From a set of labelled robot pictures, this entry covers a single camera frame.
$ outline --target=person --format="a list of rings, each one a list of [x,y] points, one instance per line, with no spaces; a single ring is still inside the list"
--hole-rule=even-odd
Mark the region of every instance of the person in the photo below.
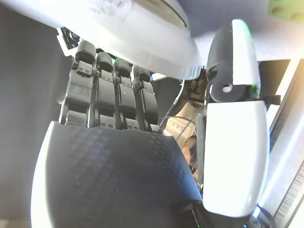
[[[196,135],[191,136],[185,142],[185,145],[182,148],[182,153],[189,165],[189,168],[192,172],[192,175],[198,184],[198,169],[197,169],[197,137]]]

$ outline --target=green block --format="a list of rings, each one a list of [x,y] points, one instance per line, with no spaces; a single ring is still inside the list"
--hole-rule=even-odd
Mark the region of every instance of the green block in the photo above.
[[[295,23],[303,23],[304,0],[270,0],[268,14]]]

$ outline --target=robotic hand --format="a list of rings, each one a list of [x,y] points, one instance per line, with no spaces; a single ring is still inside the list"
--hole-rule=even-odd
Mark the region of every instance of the robotic hand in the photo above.
[[[203,195],[173,137],[161,134],[150,72],[82,41],[59,122],[48,128],[32,189],[33,228],[238,227],[259,200],[266,109],[244,22],[212,43],[198,124]]]

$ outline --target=white rounded object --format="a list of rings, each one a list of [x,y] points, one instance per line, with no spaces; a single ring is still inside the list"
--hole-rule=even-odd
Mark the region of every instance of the white rounded object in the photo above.
[[[176,0],[2,1],[26,6],[28,15],[40,12],[96,47],[155,73],[199,76],[200,55]]]

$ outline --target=round hole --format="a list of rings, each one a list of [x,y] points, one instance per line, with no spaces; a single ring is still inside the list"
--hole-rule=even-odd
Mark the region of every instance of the round hole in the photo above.
[[[283,7],[279,7],[279,6],[274,7],[274,8],[272,9],[272,11],[271,11],[271,13],[272,13],[273,15],[276,15],[276,16],[281,15],[283,12],[284,12],[284,8],[283,8]]]
[[[223,92],[229,93],[232,90],[232,85],[224,85],[223,86]]]
[[[291,19],[296,21],[296,22],[302,22],[304,21],[304,14],[303,13],[294,13],[292,16],[291,16]]]

